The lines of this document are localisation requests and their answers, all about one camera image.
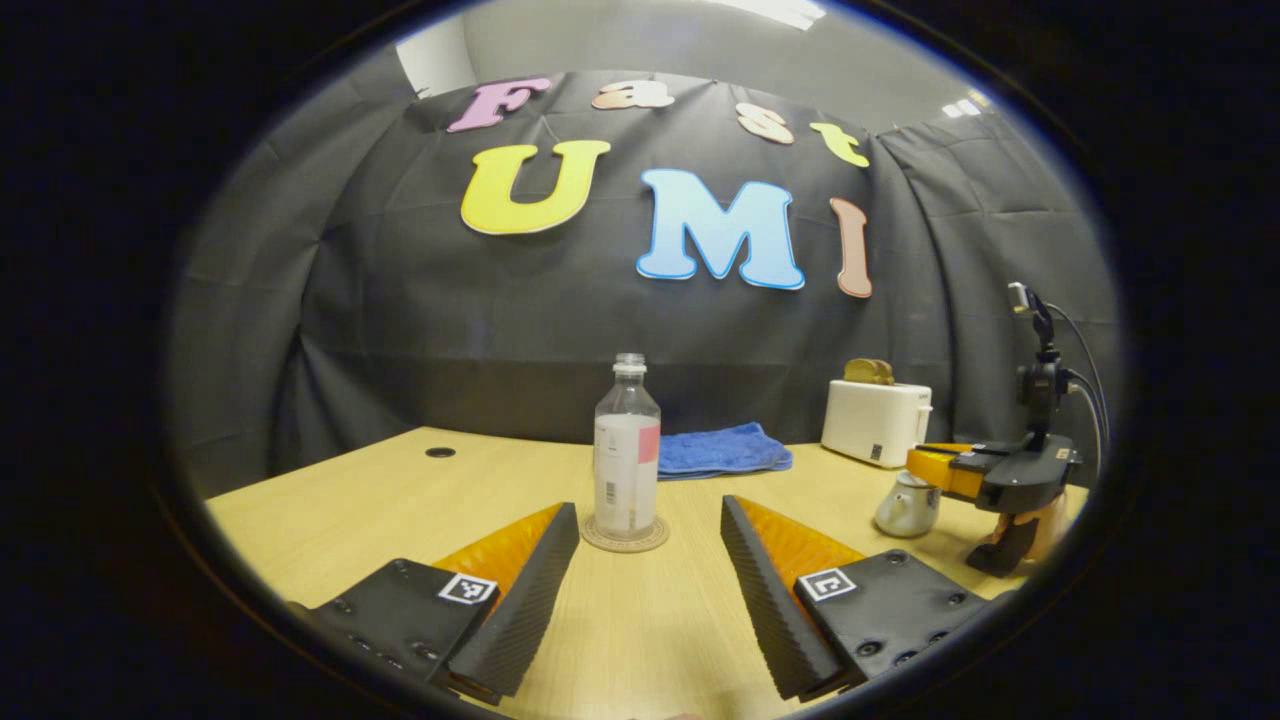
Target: white teapot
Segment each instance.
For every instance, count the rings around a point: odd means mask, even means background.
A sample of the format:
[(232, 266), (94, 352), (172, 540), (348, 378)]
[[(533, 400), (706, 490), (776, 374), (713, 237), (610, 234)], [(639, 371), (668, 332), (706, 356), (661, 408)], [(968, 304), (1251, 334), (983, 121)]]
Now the white teapot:
[(942, 491), (902, 470), (888, 497), (876, 510), (876, 527), (899, 538), (923, 536), (938, 520)]

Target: cable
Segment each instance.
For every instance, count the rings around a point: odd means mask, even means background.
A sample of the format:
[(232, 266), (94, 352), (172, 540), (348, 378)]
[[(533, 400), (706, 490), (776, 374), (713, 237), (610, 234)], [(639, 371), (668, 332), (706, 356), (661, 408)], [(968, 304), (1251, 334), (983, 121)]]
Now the cable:
[[(1093, 389), (1093, 386), (1089, 383), (1088, 378), (1085, 378), (1084, 375), (1082, 375), (1080, 373), (1076, 373), (1075, 370), (1073, 370), (1070, 368), (1066, 369), (1066, 374), (1069, 377), (1071, 377), (1076, 382), (1078, 387), (1082, 391), (1084, 391), (1085, 397), (1089, 400), (1089, 411), (1093, 414), (1093, 427), (1098, 432), (1098, 434), (1101, 436), (1101, 438), (1098, 441), (1098, 456), (1100, 456), (1100, 460), (1101, 460), (1102, 448), (1103, 447), (1111, 447), (1111, 425), (1107, 424), (1106, 415), (1102, 415), (1098, 411), (1098, 409), (1102, 405), (1102, 402), (1098, 401), (1097, 405), (1093, 404), (1093, 398), (1097, 397), (1098, 393), (1097, 393), (1096, 389)], [(1103, 443), (1102, 443), (1103, 439), (1106, 441), (1106, 446), (1103, 446)]]
[(1110, 442), (1111, 414), (1107, 410), (1107, 396), (1103, 395), (1102, 392), (1102, 375), (1098, 374), (1098, 365), (1097, 363), (1093, 361), (1093, 354), (1089, 352), (1089, 343), (1084, 341), (1084, 333), (1082, 333), (1080, 328), (1076, 327), (1075, 320), (1073, 320), (1071, 316), (1066, 314), (1066, 310), (1062, 310), (1061, 307), (1053, 305), (1052, 302), (1044, 302), (1044, 307), (1048, 307), (1050, 310), (1057, 310), (1057, 314), (1061, 315), (1064, 320), (1066, 320), (1066, 324), (1071, 325), (1071, 332), (1075, 333), (1075, 337), (1079, 338), (1080, 341), (1080, 347), (1084, 348), (1084, 357), (1088, 359), (1089, 361), (1089, 370), (1093, 372), (1093, 379), (1098, 383), (1096, 393), (1098, 398), (1098, 409), (1102, 413), (1102, 427), (1106, 429), (1107, 442)]
[(1096, 405), (1093, 405), (1092, 392), (1089, 389), (1085, 389), (1083, 386), (1078, 383), (1071, 383), (1070, 386), (1068, 386), (1068, 391), (1080, 391), (1080, 395), (1084, 396), (1084, 404), (1089, 406), (1089, 415), (1093, 416), (1093, 442), (1098, 448), (1098, 462), (1097, 466), (1094, 466), (1093, 469), (1094, 473), (1093, 477), (1094, 479), (1101, 478), (1103, 452), (1102, 452), (1102, 434), (1100, 430), (1101, 423), (1098, 421), (1098, 409)]

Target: black curtain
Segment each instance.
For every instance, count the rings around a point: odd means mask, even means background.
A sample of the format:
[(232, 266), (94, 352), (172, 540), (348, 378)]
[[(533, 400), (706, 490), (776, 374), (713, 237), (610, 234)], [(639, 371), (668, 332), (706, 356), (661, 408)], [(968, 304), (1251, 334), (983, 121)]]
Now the black curtain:
[[(548, 77), (550, 90), (499, 124), (445, 133), (472, 88), (415, 100), (394, 54), (383, 54), (250, 154), (195, 231), (178, 297), (172, 410), (201, 493), (419, 425), (590, 442), (591, 409), (623, 351), (646, 355), (664, 433), (755, 420), (782, 442), (815, 442), (827, 383), (851, 357), (882, 357), (899, 382), (933, 388), (929, 439), (1016, 437), (1012, 368), (1030, 360), (1034, 338), (1009, 311), (1014, 279), (1084, 320), (1105, 378), (1115, 377), (1115, 296), (1097, 232), (998, 118), (873, 138), (710, 79)], [(622, 79), (664, 82), (676, 101), (590, 106)], [(745, 132), (737, 102), (780, 113), (795, 143)], [(810, 122), (841, 126), (870, 165), (836, 158)], [(476, 152), (538, 146), (512, 192), (527, 202), (556, 186), (550, 149), (566, 140), (612, 145), (577, 215), (526, 236), (463, 224)], [(805, 287), (717, 281), (691, 246), (692, 278), (641, 277), (653, 192), (640, 173), (652, 168), (695, 173), (722, 208), (749, 181), (788, 190)], [(869, 299), (836, 286), (832, 197), (868, 217)], [(1085, 372), (1065, 327), (1060, 337)], [(1092, 430), (1074, 402), (1064, 432), (1084, 438)]]

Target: foam letter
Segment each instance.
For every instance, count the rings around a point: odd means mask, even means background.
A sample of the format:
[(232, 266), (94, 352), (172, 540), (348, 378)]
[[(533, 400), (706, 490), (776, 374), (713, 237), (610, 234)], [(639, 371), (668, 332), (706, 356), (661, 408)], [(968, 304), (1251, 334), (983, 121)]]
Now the foam letter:
[(728, 274), (733, 258), (748, 241), (746, 261), (739, 274), (750, 284), (800, 290), (804, 273), (791, 255), (787, 205), (791, 193), (778, 186), (749, 182), (737, 192), (728, 210), (698, 176), (686, 170), (645, 170), (640, 179), (653, 188), (653, 243), (636, 261), (646, 278), (682, 281), (698, 270), (685, 255), (685, 229), (717, 279)]
[(531, 91), (543, 91), (550, 86), (552, 81), (544, 77), (481, 85), (476, 88), (476, 99), (471, 101), (471, 106), (449, 126), (448, 132), (495, 126), (502, 122), (499, 108), (515, 113), (529, 100)]
[(676, 99), (667, 95), (667, 85), (653, 79), (628, 79), (614, 82), (600, 88), (600, 95), (591, 100), (596, 110), (617, 110), (620, 108), (666, 108)]
[(782, 145), (791, 145), (795, 142), (796, 136), (791, 135), (791, 131), (782, 127), (787, 124), (782, 119), (782, 115), (774, 113), (773, 110), (765, 110), (759, 105), (751, 105), (750, 102), (739, 102), (733, 106), (737, 110), (737, 124), (742, 126), (746, 132), (751, 135), (758, 135), (764, 140), (772, 140), (773, 142), (781, 142)]
[(845, 131), (840, 129), (840, 126), (833, 126), (831, 123), (809, 123), (809, 127), (822, 133), (822, 138), (827, 141), (827, 150), (836, 154), (836, 158), (846, 163), (852, 163), (859, 168), (865, 168), (870, 165), (867, 158), (863, 158), (850, 145), (856, 146), (858, 138), (851, 135), (845, 135)]
[(552, 147), (563, 158), (556, 190), (538, 202), (512, 202), (520, 165), (538, 154), (535, 145), (506, 145), (476, 154), (476, 172), (462, 196), (462, 222), (486, 234), (544, 231), (572, 218), (591, 191), (595, 159), (609, 151), (599, 140), (571, 140)]
[(845, 295), (870, 297), (872, 279), (867, 277), (867, 240), (863, 237), (867, 214), (858, 205), (838, 197), (831, 199), (831, 209), (840, 222), (840, 249), (845, 258), (836, 284)]

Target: blue letter m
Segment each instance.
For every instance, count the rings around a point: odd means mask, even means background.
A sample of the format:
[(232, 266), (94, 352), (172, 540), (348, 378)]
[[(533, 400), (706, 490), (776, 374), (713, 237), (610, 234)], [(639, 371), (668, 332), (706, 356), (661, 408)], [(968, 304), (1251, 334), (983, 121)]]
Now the blue letter m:
[(645, 170), (640, 179), (653, 188), (653, 245), (636, 261), (641, 275), (672, 281), (694, 277), (698, 264), (685, 254), (687, 228), (716, 279), (728, 274), (746, 238), (746, 261), (739, 268), (744, 281), (778, 290), (804, 287), (804, 273), (796, 268), (787, 233), (790, 192), (776, 184), (749, 182), (726, 211), (690, 172)]

